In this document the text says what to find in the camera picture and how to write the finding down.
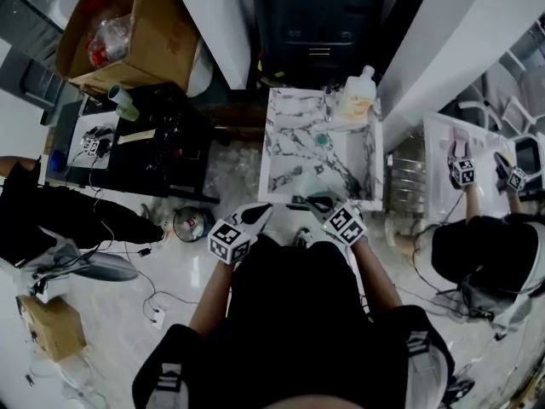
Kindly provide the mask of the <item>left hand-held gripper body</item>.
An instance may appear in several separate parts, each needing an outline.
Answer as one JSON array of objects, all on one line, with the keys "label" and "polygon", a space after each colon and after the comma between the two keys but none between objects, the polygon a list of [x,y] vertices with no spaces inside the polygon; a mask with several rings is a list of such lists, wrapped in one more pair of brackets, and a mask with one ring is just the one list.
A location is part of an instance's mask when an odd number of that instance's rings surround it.
[{"label": "left hand-held gripper body", "polygon": [[227,265],[240,262],[248,255],[273,213],[270,203],[239,206],[226,220],[220,219],[208,234],[208,249]]}]

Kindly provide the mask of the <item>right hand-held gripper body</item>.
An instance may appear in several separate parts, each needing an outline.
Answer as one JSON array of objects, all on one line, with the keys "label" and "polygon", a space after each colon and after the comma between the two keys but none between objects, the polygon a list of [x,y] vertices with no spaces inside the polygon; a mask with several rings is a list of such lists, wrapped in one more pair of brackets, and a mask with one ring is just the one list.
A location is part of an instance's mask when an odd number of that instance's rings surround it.
[{"label": "right hand-held gripper body", "polygon": [[352,246],[367,234],[367,227],[348,201],[333,191],[321,191],[305,198],[307,208],[321,223],[322,229],[344,245]]}]

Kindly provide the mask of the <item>person's left forearm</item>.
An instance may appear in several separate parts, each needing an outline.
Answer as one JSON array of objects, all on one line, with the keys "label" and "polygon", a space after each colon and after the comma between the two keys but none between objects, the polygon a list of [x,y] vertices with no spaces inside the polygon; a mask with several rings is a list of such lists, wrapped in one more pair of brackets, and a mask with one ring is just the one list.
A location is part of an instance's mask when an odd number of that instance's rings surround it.
[{"label": "person's left forearm", "polygon": [[227,316],[233,270],[233,265],[219,261],[204,288],[189,323],[202,337],[208,336]]}]

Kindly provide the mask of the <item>person's right forearm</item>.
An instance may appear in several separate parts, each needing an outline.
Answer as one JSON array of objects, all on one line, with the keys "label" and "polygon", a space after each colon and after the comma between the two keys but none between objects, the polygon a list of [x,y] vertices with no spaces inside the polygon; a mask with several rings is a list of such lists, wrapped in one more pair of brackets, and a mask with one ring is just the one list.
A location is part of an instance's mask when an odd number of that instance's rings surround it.
[{"label": "person's right forearm", "polygon": [[401,298],[378,257],[362,236],[352,246],[371,317],[376,320],[403,305]]}]

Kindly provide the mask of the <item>clear soap pump bottle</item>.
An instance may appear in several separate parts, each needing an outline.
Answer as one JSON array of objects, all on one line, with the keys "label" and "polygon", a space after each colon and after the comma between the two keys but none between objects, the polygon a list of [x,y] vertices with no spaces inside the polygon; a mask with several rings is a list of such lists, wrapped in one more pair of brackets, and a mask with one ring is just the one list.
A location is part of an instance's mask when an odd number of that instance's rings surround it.
[{"label": "clear soap pump bottle", "polygon": [[375,68],[365,66],[359,76],[350,76],[341,91],[336,118],[364,124],[376,99]]}]

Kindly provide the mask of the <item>dark round waste bin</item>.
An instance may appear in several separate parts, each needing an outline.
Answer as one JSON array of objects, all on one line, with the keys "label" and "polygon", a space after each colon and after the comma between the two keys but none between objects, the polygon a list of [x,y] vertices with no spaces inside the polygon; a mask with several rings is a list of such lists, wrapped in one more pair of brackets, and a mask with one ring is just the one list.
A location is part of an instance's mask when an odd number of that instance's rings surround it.
[{"label": "dark round waste bin", "polygon": [[175,211],[173,229],[178,239],[192,243],[206,237],[215,225],[208,209],[185,206]]}]

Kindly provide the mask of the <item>white slipper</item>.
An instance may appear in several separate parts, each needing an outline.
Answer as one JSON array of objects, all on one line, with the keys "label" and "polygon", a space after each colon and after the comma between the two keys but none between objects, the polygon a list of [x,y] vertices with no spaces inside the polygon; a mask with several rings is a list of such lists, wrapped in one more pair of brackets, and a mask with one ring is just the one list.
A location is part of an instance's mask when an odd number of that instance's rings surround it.
[{"label": "white slipper", "polygon": [[396,238],[399,236],[399,230],[396,222],[393,219],[387,217],[384,222],[384,230],[388,245],[391,247],[395,247]]}]

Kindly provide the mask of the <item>person's black shirt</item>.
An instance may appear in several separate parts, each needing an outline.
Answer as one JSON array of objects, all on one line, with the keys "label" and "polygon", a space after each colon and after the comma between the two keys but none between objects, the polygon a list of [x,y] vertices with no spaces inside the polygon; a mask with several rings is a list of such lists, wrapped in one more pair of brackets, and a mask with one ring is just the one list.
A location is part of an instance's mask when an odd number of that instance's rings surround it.
[{"label": "person's black shirt", "polygon": [[135,409],[439,409],[454,367],[422,308],[371,317],[336,245],[261,236],[233,270],[226,318],[206,337],[171,326],[132,398]]}]

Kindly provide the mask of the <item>chrome faucet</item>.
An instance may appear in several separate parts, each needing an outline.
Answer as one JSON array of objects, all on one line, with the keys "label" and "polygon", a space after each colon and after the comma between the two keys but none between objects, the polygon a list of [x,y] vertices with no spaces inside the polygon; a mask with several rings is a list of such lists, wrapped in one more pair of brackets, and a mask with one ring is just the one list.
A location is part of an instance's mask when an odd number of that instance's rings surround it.
[{"label": "chrome faucet", "polygon": [[324,87],[324,119],[331,122],[337,106],[337,97],[341,90],[338,84],[328,84]]}]

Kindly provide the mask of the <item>beige flat strip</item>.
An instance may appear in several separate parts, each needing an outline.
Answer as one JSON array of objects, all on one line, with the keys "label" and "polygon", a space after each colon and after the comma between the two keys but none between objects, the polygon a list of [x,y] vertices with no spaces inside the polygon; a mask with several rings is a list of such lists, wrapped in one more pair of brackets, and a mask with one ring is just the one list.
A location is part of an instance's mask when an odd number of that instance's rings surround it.
[{"label": "beige flat strip", "polygon": [[131,135],[122,135],[118,138],[118,145],[123,145],[130,142],[145,141],[152,139],[155,136],[156,130],[146,130],[137,132]]}]

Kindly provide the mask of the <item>green plastic cup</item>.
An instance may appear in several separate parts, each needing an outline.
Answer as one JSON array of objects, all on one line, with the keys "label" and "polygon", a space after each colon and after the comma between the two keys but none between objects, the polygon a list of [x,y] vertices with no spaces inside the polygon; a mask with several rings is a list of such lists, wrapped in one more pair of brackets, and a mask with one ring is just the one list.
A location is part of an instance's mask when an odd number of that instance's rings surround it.
[{"label": "green plastic cup", "polygon": [[135,122],[140,115],[138,109],[130,101],[120,101],[116,107],[116,114],[130,122]]}]

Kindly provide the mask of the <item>white plastic cup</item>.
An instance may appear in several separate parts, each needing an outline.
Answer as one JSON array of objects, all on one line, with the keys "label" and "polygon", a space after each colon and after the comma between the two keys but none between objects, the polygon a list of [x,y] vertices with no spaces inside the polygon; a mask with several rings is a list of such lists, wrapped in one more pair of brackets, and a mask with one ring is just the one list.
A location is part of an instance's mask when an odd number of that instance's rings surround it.
[{"label": "white plastic cup", "polygon": [[107,98],[118,105],[125,105],[125,104],[132,103],[132,97],[119,84],[114,84],[109,89],[107,93]]}]

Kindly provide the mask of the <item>blue round cap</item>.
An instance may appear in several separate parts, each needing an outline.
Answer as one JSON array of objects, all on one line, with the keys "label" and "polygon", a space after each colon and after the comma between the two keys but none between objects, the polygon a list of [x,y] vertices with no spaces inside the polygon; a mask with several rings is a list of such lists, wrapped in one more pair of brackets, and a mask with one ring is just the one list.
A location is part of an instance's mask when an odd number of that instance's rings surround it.
[{"label": "blue round cap", "polygon": [[67,163],[67,155],[62,151],[54,150],[49,155],[48,172],[55,174],[65,173]]}]

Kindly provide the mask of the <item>small brown cardboard box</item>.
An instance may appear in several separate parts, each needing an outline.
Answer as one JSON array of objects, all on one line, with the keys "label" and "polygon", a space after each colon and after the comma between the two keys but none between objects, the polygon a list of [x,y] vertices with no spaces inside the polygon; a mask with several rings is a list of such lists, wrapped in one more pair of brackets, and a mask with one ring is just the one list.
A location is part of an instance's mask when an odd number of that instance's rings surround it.
[{"label": "small brown cardboard box", "polygon": [[87,346],[79,312],[62,298],[47,303],[29,296],[17,300],[32,340],[52,361],[79,354]]}]

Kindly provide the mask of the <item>clear bag with red contents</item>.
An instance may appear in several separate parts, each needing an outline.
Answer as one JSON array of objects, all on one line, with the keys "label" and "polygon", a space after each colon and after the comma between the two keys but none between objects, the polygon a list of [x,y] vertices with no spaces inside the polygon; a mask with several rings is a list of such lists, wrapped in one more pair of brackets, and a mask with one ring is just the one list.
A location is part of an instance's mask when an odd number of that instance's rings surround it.
[{"label": "clear bag with red contents", "polygon": [[101,68],[123,60],[129,52],[131,28],[130,14],[102,22],[87,45],[91,65]]}]

